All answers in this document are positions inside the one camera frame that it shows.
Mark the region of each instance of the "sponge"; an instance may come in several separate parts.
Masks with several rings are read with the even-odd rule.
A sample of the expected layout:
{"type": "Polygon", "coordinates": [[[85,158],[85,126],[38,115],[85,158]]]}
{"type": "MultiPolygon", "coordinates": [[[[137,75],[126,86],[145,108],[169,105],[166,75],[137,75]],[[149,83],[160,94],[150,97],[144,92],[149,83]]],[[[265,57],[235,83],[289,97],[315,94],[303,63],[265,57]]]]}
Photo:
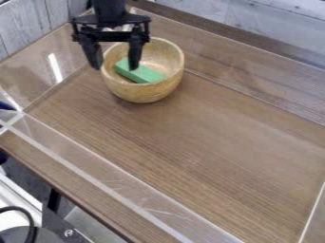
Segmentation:
{"type": "Polygon", "coordinates": [[[153,83],[165,78],[162,73],[153,70],[145,65],[140,65],[138,69],[132,71],[129,68],[128,58],[124,58],[120,62],[116,63],[114,70],[120,75],[129,78],[132,81],[137,82],[138,84],[153,83]]]}

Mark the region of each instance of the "bowl rim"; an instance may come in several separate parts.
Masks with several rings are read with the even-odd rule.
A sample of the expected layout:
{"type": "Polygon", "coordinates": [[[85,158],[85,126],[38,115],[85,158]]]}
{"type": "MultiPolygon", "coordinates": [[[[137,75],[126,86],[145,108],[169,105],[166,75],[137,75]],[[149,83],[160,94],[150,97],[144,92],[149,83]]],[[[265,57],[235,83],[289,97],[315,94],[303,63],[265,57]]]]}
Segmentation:
{"type": "MultiPolygon", "coordinates": [[[[186,57],[185,57],[185,52],[182,51],[182,49],[180,48],[180,46],[178,46],[176,43],[173,43],[172,41],[169,41],[169,40],[166,40],[166,39],[164,39],[164,38],[161,38],[161,37],[152,37],[152,39],[153,39],[153,40],[160,40],[160,41],[164,41],[164,42],[169,43],[169,44],[177,49],[177,51],[178,51],[178,53],[180,53],[180,56],[181,56],[181,68],[180,68],[180,70],[185,69],[186,57]]],[[[116,47],[124,45],[124,44],[125,44],[125,43],[117,43],[117,44],[114,44],[114,45],[105,51],[105,54],[103,54],[103,56],[105,56],[105,60],[106,60],[106,57],[107,57],[109,53],[113,51],[113,49],[114,49],[116,47]]],[[[130,86],[150,86],[150,85],[160,84],[160,83],[162,83],[164,81],[166,81],[166,80],[169,79],[169,78],[165,78],[165,79],[162,79],[162,80],[160,80],[160,81],[156,81],[156,82],[153,82],[153,83],[146,83],[146,84],[122,83],[122,82],[121,82],[120,80],[117,80],[117,79],[111,76],[111,74],[109,73],[109,71],[107,71],[107,69],[106,69],[106,65],[105,65],[105,63],[102,64],[102,67],[101,67],[101,71],[102,71],[103,75],[105,75],[107,78],[116,80],[120,84],[125,84],[125,85],[130,85],[130,86]]]]}

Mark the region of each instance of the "black cable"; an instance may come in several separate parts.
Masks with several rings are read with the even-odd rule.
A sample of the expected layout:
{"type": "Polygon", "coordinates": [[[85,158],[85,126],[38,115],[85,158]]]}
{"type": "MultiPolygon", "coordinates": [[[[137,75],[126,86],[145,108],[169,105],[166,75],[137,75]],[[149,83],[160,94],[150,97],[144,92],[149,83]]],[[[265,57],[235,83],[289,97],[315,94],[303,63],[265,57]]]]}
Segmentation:
{"type": "Polygon", "coordinates": [[[19,211],[21,213],[23,213],[30,221],[30,231],[27,234],[27,238],[26,238],[26,242],[25,243],[35,243],[37,240],[37,226],[35,226],[35,221],[33,218],[33,215],[30,214],[30,212],[27,210],[25,210],[23,208],[15,207],[15,206],[10,206],[6,208],[0,209],[0,214],[9,212],[9,211],[19,211]]]}

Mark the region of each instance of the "wooden table surface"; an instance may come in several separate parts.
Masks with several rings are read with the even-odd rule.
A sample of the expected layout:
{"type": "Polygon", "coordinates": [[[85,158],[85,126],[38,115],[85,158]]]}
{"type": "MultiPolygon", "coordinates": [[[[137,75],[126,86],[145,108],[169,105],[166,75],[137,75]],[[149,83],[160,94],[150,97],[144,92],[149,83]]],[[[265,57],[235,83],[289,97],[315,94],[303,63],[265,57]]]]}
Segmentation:
{"type": "MultiPolygon", "coordinates": [[[[39,50],[63,58],[67,79],[38,100],[26,93],[23,106],[35,101],[26,111],[243,241],[299,242],[325,180],[325,72],[153,18],[154,35],[176,42],[188,57],[182,85],[169,98],[152,104],[121,101],[101,73],[83,66],[63,27],[0,67],[33,60],[27,54],[39,50]]],[[[42,65],[33,71],[41,77],[42,65]]],[[[3,71],[10,78],[22,75],[3,71]]],[[[2,85],[11,85],[9,80],[2,85]]],[[[0,145],[129,240],[176,241],[14,133],[2,136],[0,145]]],[[[105,176],[103,168],[91,170],[105,176]]]]}

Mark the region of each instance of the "wooden bowl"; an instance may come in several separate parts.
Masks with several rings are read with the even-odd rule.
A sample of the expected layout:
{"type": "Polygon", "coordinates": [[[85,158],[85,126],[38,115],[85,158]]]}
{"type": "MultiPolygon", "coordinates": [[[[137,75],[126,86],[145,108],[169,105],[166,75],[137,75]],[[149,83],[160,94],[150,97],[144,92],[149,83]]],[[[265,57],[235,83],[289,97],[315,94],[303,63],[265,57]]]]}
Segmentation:
{"type": "Polygon", "coordinates": [[[114,71],[114,64],[128,56],[129,44],[116,44],[105,52],[102,74],[113,93],[133,103],[153,103],[176,90],[185,72],[185,53],[180,47],[162,38],[152,38],[145,45],[141,64],[161,72],[165,79],[148,84],[137,84],[114,71]]]}

